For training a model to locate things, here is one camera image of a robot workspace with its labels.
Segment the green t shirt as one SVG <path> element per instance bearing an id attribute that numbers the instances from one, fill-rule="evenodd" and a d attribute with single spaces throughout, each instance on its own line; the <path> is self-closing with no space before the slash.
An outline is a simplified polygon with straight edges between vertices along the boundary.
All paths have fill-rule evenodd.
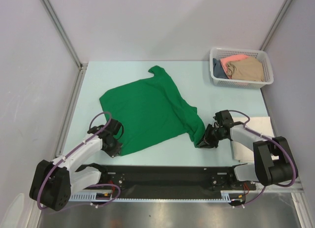
<path id="1" fill-rule="evenodd" d="M 102 110 L 124 127 L 121 156 L 185 133 L 196 146 L 205 132 L 197 108 L 182 98 L 165 69 L 156 65 L 148 72 L 152 77 L 112 88 L 99 99 Z"/>

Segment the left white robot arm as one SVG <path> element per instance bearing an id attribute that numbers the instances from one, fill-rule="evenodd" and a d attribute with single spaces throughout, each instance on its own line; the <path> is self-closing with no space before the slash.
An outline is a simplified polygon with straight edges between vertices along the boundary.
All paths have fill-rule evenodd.
<path id="1" fill-rule="evenodd" d="M 105 168 L 90 164 L 78 171 L 80 166 L 93 154 L 101 151 L 103 140 L 97 134 L 87 134 L 86 138 L 66 155 L 52 161 L 42 160 L 35 169 L 29 196 L 36 201 L 37 208 L 62 210 L 71 195 L 86 188 L 111 187 L 117 194 L 109 202 L 116 200 L 121 194 L 118 185 L 108 183 L 109 177 Z"/>

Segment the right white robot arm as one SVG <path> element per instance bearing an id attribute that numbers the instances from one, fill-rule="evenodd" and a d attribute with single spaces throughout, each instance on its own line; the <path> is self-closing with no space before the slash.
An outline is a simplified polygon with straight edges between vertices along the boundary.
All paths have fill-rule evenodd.
<path id="1" fill-rule="evenodd" d="M 197 147 L 217 148 L 224 139 L 242 144 L 253 152 L 254 157 L 252 164 L 237 165 L 227 176 L 230 188 L 239 189 L 245 181 L 259 182 L 266 187 L 290 187 L 295 183 L 298 172 L 284 137 L 267 137 L 242 122 L 216 127 L 208 125 Z"/>

